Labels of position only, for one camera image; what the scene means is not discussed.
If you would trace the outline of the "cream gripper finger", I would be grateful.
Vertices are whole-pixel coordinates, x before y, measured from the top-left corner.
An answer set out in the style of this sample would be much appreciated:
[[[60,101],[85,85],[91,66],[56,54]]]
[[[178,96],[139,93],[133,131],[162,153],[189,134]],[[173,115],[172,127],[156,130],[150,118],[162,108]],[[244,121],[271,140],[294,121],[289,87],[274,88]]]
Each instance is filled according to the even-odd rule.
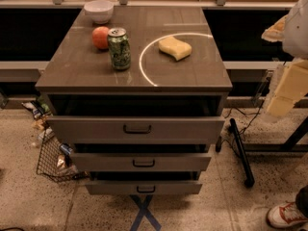
[[[269,42],[282,41],[284,39],[285,21],[287,16],[284,15],[277,20],[273,25],[264,31],[261,35],[261,39]]]
[[[266,108],[273,117],[285,116],[308,93],[308,61],[295,60],[284,69]]]

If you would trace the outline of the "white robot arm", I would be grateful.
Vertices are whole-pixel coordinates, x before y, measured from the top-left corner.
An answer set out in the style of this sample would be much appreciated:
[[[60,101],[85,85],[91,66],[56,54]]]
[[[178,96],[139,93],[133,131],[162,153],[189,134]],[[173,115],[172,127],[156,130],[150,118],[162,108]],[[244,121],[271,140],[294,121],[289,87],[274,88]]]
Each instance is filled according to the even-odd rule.
[[[274,121],[285,116],[308,93],[308,0],[298,0],[261,38],[281,41],[283,51],[294,58],[288,64],[280,64],[269,83],[264,118]]]

